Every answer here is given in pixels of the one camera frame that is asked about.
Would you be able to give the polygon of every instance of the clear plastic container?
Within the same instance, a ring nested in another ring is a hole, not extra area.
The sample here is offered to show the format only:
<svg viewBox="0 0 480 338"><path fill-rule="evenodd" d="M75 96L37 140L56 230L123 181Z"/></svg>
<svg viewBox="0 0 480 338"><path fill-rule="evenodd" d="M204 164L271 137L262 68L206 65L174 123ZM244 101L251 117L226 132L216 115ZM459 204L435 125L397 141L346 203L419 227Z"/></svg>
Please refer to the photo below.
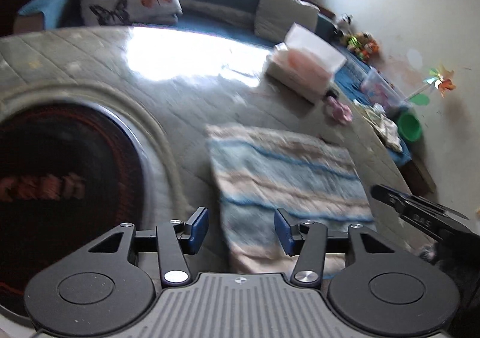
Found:
<svg viewBox="0 0 480 338"><path fill-rule="evenodd" d="M371 68L361 83L360 90L372 105L380 104L387 113L397 110L404 104L403 95L395 91L374 68Z"/></svg>

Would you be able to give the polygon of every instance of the crumpled cloth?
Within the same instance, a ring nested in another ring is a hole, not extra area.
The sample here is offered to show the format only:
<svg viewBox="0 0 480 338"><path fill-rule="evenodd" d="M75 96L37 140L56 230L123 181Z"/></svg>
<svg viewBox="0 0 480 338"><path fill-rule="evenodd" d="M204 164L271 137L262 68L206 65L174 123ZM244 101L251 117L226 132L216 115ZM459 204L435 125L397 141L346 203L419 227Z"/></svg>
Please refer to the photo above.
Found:
<svg viewBox="0 0 480 338"><path fill-rule="evenodd" d="M353 223L374 228L374 218L349 152L315 137L243 125L207 127L221 220L238 273L285 273L297 257L275 234L276 208L298 220L346 231ZM345 267L342 254L327 254L324 278Z"/></svg>
<svg viewBox="0 0 480 338"><path fill-rule="evenodd" d="M396 152L403 151L400 137L398 136L397 125L383 114L383 108L380 105L375 104L374 107L366 106L356 100L354 100L353 103L357 106L363 118L373 127L386 147Z"/></svg>

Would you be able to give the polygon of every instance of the screw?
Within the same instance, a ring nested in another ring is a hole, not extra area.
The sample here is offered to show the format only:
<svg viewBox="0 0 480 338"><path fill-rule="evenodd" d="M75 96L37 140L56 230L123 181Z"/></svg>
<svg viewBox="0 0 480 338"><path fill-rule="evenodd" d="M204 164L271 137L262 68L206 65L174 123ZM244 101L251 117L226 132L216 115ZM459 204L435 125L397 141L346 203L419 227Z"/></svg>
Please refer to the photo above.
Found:
<svg viewBox="0 0 480 338"><path fill-rule="evenodd" d="M318 280L318 274L311 270L302 270L295 274L295 279L304 283L314 282Z"/></svg>
<svg viewBox="0 0 480 338"><path fill-rule="evenodd" d="M188 274L183 270L170 270L164 274L163 278L168 282L181 283L188 279Z"/></svg>

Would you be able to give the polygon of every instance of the blue stripe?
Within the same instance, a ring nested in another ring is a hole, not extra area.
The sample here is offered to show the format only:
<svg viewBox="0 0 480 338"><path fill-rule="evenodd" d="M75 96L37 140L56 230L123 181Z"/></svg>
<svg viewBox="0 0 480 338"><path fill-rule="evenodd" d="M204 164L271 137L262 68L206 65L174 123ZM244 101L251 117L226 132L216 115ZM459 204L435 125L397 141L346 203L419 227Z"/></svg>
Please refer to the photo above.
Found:
<svg viewBox="0 0 480 338"><path fill-rule="evenodd" d="M250 146L252 147L256 152L263 156L267 156L270 158L278 159L280 161L284 161L290 164L297 164L300 166L307 166L312 169L321 169L325 170L329 173L335 174L339 177L346 178L347 180L360 180L356 174L345 174L345 173L340 173L337 170L333 170L329 168L328 166L324 164L315 164L309 161L302 161L300 159L294 159L290 156L282 155L282 154L277 154L276 152L272 151L267 151L266 149L262 147L258 147L254 144L251 144L247 141L244 140L210 140L210 144L216 144L218 146L239 146L239 145L244 145L244 146Z"/></svg>
<svg viewBox="0 0 480 338"><path fill-rule="evenodd" d="M371 215L367 216L336 216L331 215L329 213L300 213L293 211L290 207L283 207L273 204L264 203L262 201L253 201L249 199L241 199L237 200L232 197L222 197L222 201L231 203L237 206L248 206L254 205L260 208L266 208L269 210L275 210L277 208L285 209L290 215L298 218L298 219L326 219L326 220L333 220L337 222L354 222L354 223L372 223L374 222L374 218Z"/></svg>

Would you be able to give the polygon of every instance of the green bowl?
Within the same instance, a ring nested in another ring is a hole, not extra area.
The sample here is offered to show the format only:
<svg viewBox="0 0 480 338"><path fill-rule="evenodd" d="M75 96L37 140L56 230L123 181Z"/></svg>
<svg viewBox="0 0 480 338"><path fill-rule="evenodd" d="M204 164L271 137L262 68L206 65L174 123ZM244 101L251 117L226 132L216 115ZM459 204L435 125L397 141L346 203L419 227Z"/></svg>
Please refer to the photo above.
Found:
<svg viewBox="0 0 480 338"><path fill-rule="evenodd" d="M397 120L397 126L400 137L410 143L422 136L422 126L412 113L402 113Z"/></svg>

